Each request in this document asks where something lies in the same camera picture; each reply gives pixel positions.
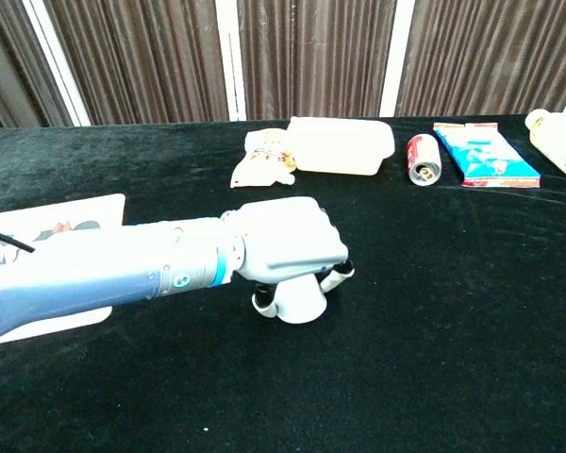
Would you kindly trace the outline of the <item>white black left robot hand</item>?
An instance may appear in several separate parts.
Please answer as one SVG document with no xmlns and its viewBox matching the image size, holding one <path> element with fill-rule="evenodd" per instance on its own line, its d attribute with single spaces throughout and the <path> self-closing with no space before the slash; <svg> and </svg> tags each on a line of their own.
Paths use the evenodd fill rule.
<svg viewBox="0 0 566 453">
<path fill-rule="evenodd" d="M 355 273 L 340 232 L 311 197 L 247 203 L 222 220 L 242 245 L 235 272 L 255 284 L 252 304 L 266 318 L 316 320 L 325 295 Z"/>
</svg>

